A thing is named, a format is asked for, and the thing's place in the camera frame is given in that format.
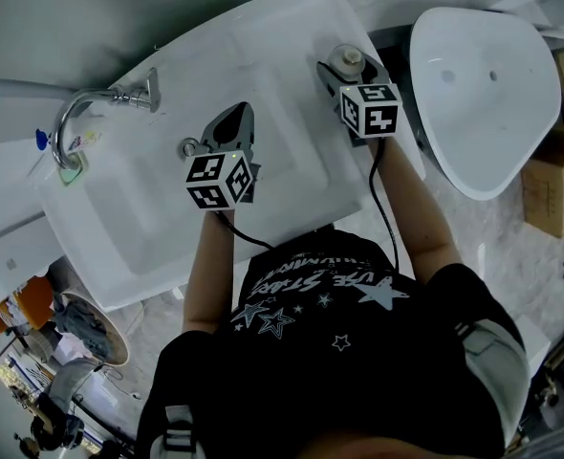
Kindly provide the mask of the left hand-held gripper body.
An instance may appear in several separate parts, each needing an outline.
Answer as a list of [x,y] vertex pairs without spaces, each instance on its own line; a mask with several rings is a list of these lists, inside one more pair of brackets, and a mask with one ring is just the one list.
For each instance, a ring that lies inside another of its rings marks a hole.
[[251,160],[251,149],[236,149],[231,143],[204,145],[198,155],[185,158],[184,186],[199,209],[234,209],[253,202],[256,177],[261,167]]

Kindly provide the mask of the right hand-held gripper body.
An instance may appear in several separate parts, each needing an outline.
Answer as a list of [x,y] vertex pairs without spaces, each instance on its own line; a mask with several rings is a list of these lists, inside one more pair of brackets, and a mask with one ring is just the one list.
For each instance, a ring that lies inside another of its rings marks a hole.
[[401,95],[396,84],[342,84],[334,86],[333,92],[336,114],[353,147],[396,134],[401,111]]

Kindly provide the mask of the round metal drain fitting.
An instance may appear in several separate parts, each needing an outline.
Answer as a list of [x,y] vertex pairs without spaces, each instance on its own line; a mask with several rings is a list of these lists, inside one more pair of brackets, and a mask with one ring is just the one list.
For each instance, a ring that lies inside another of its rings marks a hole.
[[349,44],[336,46],[328,57],[329,66],[338,74],[351,77],[360,75],[365,67],[362,51]]

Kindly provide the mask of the person's left forearm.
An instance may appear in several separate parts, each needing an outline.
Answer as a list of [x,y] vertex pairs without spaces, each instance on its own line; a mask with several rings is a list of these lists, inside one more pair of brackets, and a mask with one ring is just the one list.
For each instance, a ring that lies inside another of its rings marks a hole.
[[234,212],[219,216],[207,211],[196,256],[184,295],[182,333],[213,334],[231,310],[233,295],[234,234],[225,220]]

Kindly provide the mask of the person's right forearm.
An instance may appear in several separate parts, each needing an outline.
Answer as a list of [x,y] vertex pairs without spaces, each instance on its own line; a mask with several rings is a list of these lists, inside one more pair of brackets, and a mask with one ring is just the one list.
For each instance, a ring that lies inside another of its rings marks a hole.
[[462,262],[451,230],[428,188],[392,138],[370,140],[372,156],[418,282]]

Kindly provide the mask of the white rectangular sink basin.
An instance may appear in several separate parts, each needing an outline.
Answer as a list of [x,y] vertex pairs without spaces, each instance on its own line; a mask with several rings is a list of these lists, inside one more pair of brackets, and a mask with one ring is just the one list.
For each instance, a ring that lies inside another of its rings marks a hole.
[[254,0],[180,36],[127,73],[156,69],[160,109],[91,104],[68,139],[94,133],[85,170],[64,185],[52,157],[33,184],[58,242],[107,311],[184,285],[202,214],[184,186],[185,139],[245,101],[255,116],[254,200],[236,210],[243,261],[360,210],[368,154],[354,148],[315,65],[340,44],[375,47],[347,0]]

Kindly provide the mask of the chrome faucet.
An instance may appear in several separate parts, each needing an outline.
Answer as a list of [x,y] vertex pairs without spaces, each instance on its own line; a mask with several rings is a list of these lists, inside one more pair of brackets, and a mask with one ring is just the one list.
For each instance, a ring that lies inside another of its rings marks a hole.
[[51,133],[51,148],[54,161],[62,170],[77,170],[80,163],[66,152],[64,147],[64,131],[73,112],[88,102],[104,101],[112,105],[128,105],[156,113],[161,105],[159,74],[151,68],[145,82],[132,88],[115,86],[109,89],[85,89],[75,92],[59,109]]

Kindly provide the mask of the white oval wash basin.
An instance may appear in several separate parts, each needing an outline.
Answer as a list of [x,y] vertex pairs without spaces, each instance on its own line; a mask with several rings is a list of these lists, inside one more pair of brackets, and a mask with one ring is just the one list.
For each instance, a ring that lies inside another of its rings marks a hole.
[[476,201],[507,188],[560,113],[553,54],[540,32],[515,15],[425,11],[412,28],[409,67],[436,163]]

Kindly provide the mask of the colorful sticker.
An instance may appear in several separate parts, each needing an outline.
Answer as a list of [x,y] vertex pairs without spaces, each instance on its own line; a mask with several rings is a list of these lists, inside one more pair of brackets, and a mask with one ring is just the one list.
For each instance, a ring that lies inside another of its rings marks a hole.
[[69,146],[69,153],[77,153],[85,148],[95,144],[101,137],[101,134],[96,131],[86,131],[80,135],[76,135]]

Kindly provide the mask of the green soap dish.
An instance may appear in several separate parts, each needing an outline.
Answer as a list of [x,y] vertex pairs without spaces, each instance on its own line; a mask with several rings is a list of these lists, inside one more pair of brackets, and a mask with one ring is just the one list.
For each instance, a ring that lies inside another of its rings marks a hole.
[[60,178],[61,183],[64,186],[71,186],[75,184],[79,179],[81,179],[88,170],[88,161],[86,156],[82,152],[77,152],[70,156],[78,162],[78,168],[76,169],[64,169],[58,168],[57,173]]

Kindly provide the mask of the round beige basin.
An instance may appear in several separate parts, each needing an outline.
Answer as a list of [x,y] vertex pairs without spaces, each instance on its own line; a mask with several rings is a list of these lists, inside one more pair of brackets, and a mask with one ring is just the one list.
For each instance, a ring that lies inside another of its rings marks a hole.
[[91,352],[83,345],[80,339],[70,333],[60,333],[55,325],[55,330],[64,338],[68,338],[76,348],[77,352],[79,352],[83,357],[87,359],[102,362],[110,366],[120,367],[125,365],[129,361],[129,349],[125,336],[119,330],[117,325],[99,309],[95,302],[93,302],[86,295],[82,295],[80,292],[74,290],[66,290],[62,293],[55,293],[54,296],[56,294],[62,295],[64,302],[68,302],[69,300],[85,301],[89,306],[89,309],[95,314],[96,318],[104,324],[106,328],[107,338],[111,346],[111,352],[106,361],[101,361],[91,354]]

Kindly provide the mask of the gray cloth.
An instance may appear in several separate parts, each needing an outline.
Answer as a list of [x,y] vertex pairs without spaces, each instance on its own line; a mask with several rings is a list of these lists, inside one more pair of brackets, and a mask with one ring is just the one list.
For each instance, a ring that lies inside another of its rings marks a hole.
[[83,300],[64,302],[62,295],[54,296],[52,321],[60,333],[70,333],[81,340],[91,354],[106,361],[111,352],[104,324],[98,320]]

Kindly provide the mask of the orange bag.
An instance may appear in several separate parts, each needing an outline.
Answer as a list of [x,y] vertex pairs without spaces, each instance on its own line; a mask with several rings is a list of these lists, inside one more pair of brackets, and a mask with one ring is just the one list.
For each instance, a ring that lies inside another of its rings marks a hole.
[[0,301],[0,333],[26,325],[39,330],[52,317],[54,291],[46,277],[32,277]]

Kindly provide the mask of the black star print shirt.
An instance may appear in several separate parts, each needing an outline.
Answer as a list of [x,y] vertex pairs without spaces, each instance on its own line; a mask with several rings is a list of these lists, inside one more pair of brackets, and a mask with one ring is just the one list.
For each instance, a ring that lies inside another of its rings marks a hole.
[[293,459],[337,432],[499,459],[531,370],[515,323],[462,264],[427,283],[337,229],[253,258],[213,334],[161,351],[137,459]]

